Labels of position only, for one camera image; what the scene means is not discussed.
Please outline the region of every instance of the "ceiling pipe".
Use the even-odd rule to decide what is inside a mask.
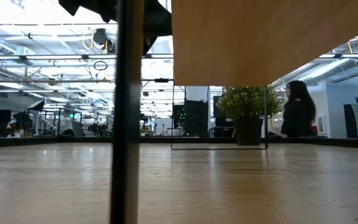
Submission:
[[[358,53],[358,46],[356,46],[353,50],[353,53]],[[343,52],[342,54],[350,54],[350,50]],[[321,64],[309,69],[298,76],[292,78],[292,80],[301,80],[306,84],[316,83],[318,81],[324,80],[327,77],[336,75],[342,72],[343,70],[348,70],[354,67],[353,59],[344,58],[338,59],[334,62],[328,64]]]
[[[3,69],[1,69],[0,68],[0,75],[3,75],[4,77],[6,77],[6,78],[12,78],[12,77],[14,77],[14,78],[18,78],[18,79],[20,79],[20,80],[23,80],[23,78],[24,77],[22,77],[22,76],[20,76],[20,75],[18,75],[18,74],[16,74],[16,73],[13,73],[13,72],[10,72],[10,71],[7,71],[7,70],[3,70]],[[1,82],[3,82],[3,83],[20,83],[20,80],[0,80],[0,83]],[[26,81],[24,81],[24,82],[21,82],[21,83],[33,83],[33,81],[31,81],[31,80],[26,80]],[[44,86],[42,86],[42,85],[36,85],[35,84],[35,86],[36,87],[38,87],[38,88],[40,88],[40,89],[42,89],[42,90],[48,90],[48,89],[46,89]]]
[[[4,83],[112,83],[112,80],[4,80]]]
[[[340,82],[343,82],[345,80],[349,80],[349,79],[355,78],[355,77],[358,77],[358,72],[355,72],[352,75],[348,75],[348,76],[345,76],[345,77],[342,77],[342,78],[335,79],[332,82],[333,83],[340,83]]]

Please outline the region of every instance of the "white wall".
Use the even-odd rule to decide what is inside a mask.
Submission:
[[[28,96],[19,96],[18,93],[8,93],[7,98],[0,97],[0,109],[16,112],[24,111],[28,106],[37,101]]]
[[[347,138],[344,104],[356,103],[356,98],[358,98],[358,77],[340,83],[332,83],[332,79],[327,80],[331,137]]]
[[[331,126],[329,123],[327,83],[325,80],[320,81],[316,86],[308,86],[308,90],[316,105],[316,121],[314,122],[314,125],[317,126],[317,119],[319,116],[324,116],[325,122],[323,128],[325,129],[325,135],[330,138]]]

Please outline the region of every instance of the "ceiling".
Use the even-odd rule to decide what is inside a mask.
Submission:
[[[171,0],[159,2],[170,11]],[[105,24],[98,14],[86,9],[80,8],[75,16],[71,16],[58,0],[0,0],[0,44],[14,49],[17,55],[24,52],[28,55],[53,55],[55,58],[0,60],[0,91],[23,91],[34,98],[46,97],[51,111],[69,103],[84,113],[110,114],[114,110],[116,60],[57,59],[60,55],[104,54],[104,49],[94,44],[89,49],[92,33],[100,28],[106,29],[111,40],[117,39],[114,21]],[[358,46],[358,37],[351,45]],[[344,44],[328,53],[347,50],[349,48]],[[159,37],[148,55],[142,59],[141,111],[149,116],[166,118],[172,114],[172,101],[182,103],[185,97],[185,87],[173,87],[172,36]],[[283,82],[304,77],[316,66],[334,61],[333,58],[314,60],[273,84],[280,87]],[[168,82],[154,82],[158,78]],[[26,83],[9,83],[23,80]],[[211,99],[221,91],[220,86],[211,86]]]

